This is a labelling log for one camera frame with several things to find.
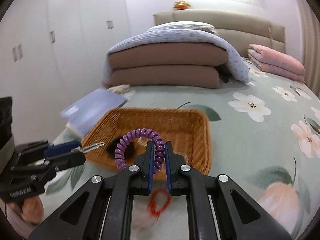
white pillow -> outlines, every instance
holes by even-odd
[[[191,29],[191,30],[200,30],[208,33],[217,35],[215,27],[208,23],[202,22],[190,22],[190,21],[181,21],[181,22],[170,22],[164,23],[161,25],[154,26],[147,30],[148,32],[159,31],[159,30],[172,30],[172,29]]]

flower stem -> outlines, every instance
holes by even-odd
[[[189,104],[189,103],[192,103],[192,102],[186,102],[186,103],[184,103],[183,105],[179,106],[177,109],[179,109],[179,108],[181,108],[181,107],[183,107],[184,105]]]
[[[296,158],[295,158],[295,157],[293,157],[293,159],[294,159],[294,165],[295,165],[295,168],[294,168],[294,176],[293,176],[293,181],[292,181],[292,185],[291,185],[291,187],[293,187],[294,182],[295,182],[295,180],[296,180],[296,175],[297,175],[297,162],[296,162]]]

beige curtain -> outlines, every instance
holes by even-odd
[[[297,0],[303,35],[302,64],[307,86],[320,98],[320,23],[306,0]]]

flower center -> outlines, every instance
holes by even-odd
[[[250,106],[251,108],[256,108],[256,107],[257,107],[257,105],[255,105],[254,103],[249,103],[249,106]]]

hand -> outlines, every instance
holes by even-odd
[[[16,212],[20,210],[15,203],[9,203],[9,206]],[[23,201],[22,211],[19,211],[18,213],[21,214],[21,217],[25,222],[40,224],[43,218],[44,209],[39,196],[25,199]]]

